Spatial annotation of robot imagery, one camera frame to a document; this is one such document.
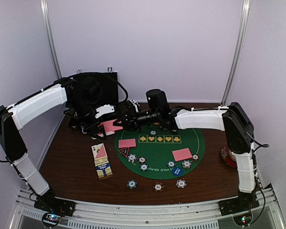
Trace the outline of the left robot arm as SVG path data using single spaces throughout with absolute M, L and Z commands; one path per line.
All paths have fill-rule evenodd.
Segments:
M 29 157 L 28 149 L 45 141 L 42 134 L 50 128 L 38 121 L 57 106 L 66 106 L 66 114 L 78 119 L 83 132 L 98 139 L 106 139 L 104 127 L 95 108 L 102 95 L 102 87 L 93 77 L 78 81 L 60 78 L 32 95 L 7 107 L 0 106 L 0 145 L 5 153 L 5 163 L 10 163 L 49 212 L 59 208 L 59 201 L 47 181 Z

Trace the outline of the pink backed card deck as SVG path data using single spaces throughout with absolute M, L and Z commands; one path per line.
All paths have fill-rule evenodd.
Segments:
M 101 122 L 99 127 L 102 127 L 102 126 L 104 127 L 104 131 L 105 131 L 106 135 L 113 135 L 113 134 L 115 134 L 116 131 L 123 130 L 122 126 L 114 126 L 113 125 L 114 121 L 116 121 L 116 119 Z

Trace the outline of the pink cards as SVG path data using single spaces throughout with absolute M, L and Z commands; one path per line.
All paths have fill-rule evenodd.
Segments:
M 121 139 L 118 141 L 119 148 L 131 148 L 136 147 L 136 139 Z
M 172 154 L 176 162 L 192 158 L 192 153 L 189 148 L 174 150 Z

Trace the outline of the blue green chip stack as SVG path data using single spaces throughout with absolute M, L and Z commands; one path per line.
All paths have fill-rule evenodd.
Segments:
M 127 187 L 128 187 L 129 189 L 134 189 L 134 188 L 136 188 L 136 187 L 137 187 L 137 181 L 135 181 L 135 180 L 129 180 L 129 181 L 127 182 Z

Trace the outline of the blue small blind button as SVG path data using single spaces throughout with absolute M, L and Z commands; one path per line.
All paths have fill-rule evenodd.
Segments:
M 174 167 L 172 170 L 172 174 L 176 177 L 182 176 L 184 173 L 183 169 L 181 167 Z

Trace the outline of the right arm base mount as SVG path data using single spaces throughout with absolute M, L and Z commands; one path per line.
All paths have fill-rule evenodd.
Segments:
M 219 201 L 218 205 L 221 215 L 226 216 L 230 214 L 249 211 L 253 208 L 259 207 L 259 201 L 256 199 L 236 197 L 236 198 L 221 200 Z

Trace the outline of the red black 100 chip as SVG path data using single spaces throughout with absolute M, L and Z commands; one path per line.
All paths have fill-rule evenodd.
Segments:
M 146 162 L 147 162 L 146 157 L 144 157 L 144 156 L 138 157 L 138 163 L 139 164 L 145 164 Z

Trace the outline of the blue pink chips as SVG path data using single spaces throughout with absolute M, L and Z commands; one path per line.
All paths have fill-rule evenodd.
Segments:
M 128 162 L 134 163 L 136 161 L 137 157 L 135 154 L 129 154 L 127 157 Z
M 192 165 L 192 163 L 191 163 L 190 160 L 184 160 L 184 161 L 182 162 L 183 168 L 190 168 L 191 165 Z

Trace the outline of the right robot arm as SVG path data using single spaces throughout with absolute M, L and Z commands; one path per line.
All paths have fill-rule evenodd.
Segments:
M 215 129 L 225 132 L 228 148 L 234 153 L 239 178 L 238 197 L 235 207 L 246 210 L 255 195 L 256 159 L 254 156 L 254 126 L 237 102 L 216 108 L 170 108 L 166 94 L 160 89 L 146 92 L 148 110 L 140 111 L 128 107 L 114 126 L 127 131 L 140 131 L 143 125 L 159 123 L 161 127 L 177 131 L 180 129 Z

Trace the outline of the red black chip stack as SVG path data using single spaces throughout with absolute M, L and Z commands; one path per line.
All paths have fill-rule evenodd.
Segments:
M 160 182 L 156 182 L 153 186 L 154 191 L 161 192 L 163 190 L 163 184 Z

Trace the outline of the blue pink chip stack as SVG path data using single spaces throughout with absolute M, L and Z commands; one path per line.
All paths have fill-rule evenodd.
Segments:
M 186 183 L 186 181 L 185 181 L 184 179 L 179 179 L 179 180 L 177 180 L 177 182 L 176 182 L 176 186 L 177 186 L 178 188 L 185 188 L 186 185 L 187 185 L 187 183 Z

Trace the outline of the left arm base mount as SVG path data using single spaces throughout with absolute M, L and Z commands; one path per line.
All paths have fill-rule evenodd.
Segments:
M 50 194 L 37 196 L 37 201 L 34 203 L 37 209 L 68 217 L 73 216 L 75 206 L 74 201 L 59 199 Z

